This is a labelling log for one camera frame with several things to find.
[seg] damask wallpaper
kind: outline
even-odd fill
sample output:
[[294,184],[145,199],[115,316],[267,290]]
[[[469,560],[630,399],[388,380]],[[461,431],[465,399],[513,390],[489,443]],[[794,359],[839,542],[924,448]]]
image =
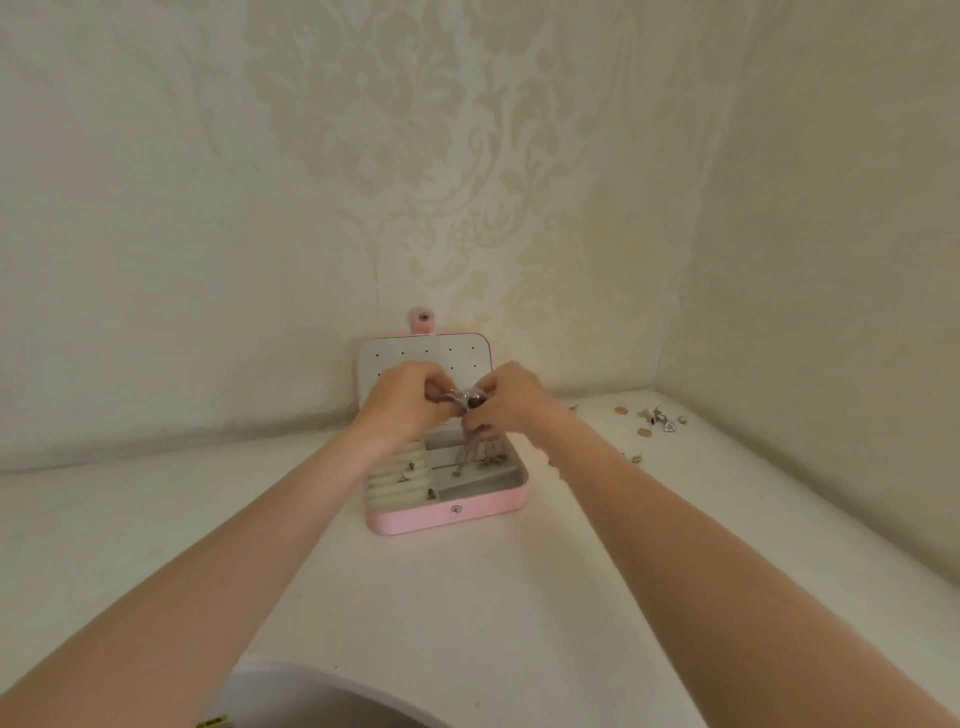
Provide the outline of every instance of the damask wallpaper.
[[960,5],[772,0],[660,385],[960,583]]
[[0,467],[345,417],[433,307],[654,377],[754,0],[0,0]]

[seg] white table surface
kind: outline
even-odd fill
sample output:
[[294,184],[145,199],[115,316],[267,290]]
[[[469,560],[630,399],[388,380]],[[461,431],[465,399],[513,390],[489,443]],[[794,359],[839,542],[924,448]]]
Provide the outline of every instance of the white table surface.
[[[689,424],[640,438],[635,413],[660,402]],[[960,714],[956,588],[653,390],[579,404],[608,440],[642,451],[651,474]],[[615,414],[620,404],[630,414]],[[0,690],[327,436],[0,478]],[[702,726],[557,472],[516,444],[531,479],[529,503],[513,514],[381,537],[363,524],[357,494],[249,654],[455,728]]]

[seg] jewelry compartment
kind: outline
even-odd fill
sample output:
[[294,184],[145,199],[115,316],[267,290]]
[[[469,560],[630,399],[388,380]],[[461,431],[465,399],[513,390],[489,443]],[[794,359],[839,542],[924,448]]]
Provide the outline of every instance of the jewelry compartment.
[[[492,370],[490,345],[477,333],[371,339],[357,357],[360,404],[383,370],[407,359],[438,362],[462,390]],[[464,440],[460,420],[451,420],[378,463],[365,483],[370,528],[392,535],[520,508],[528,476],[510,441],[482,441],[464,461]]]

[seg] hand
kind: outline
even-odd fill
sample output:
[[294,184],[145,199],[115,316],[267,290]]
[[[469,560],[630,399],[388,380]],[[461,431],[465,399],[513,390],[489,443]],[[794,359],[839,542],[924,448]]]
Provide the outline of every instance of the hand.
[[469,431],[488,427],[491,434],[529,434],[530,426],[544,410],[559,407],[543,389],[540,378],[515,361],[497,367],[475,386],[488,392],[490,398],[464,416],[464,429]]
[[456,404],[440,399],[453,389],[440,364],[405,361],[380,374],[351,427],[383,439],[386,449],[396,451],[460,414]]

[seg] person's left hand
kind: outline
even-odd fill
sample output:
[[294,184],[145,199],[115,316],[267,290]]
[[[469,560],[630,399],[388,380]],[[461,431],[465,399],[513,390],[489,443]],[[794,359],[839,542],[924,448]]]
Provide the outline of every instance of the person's left hand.
[[380,374],[353,427],[384,439],[385,447],[395,451],[460,414],[455,403],[440,399],[454,389],[440,364],[405,361]]

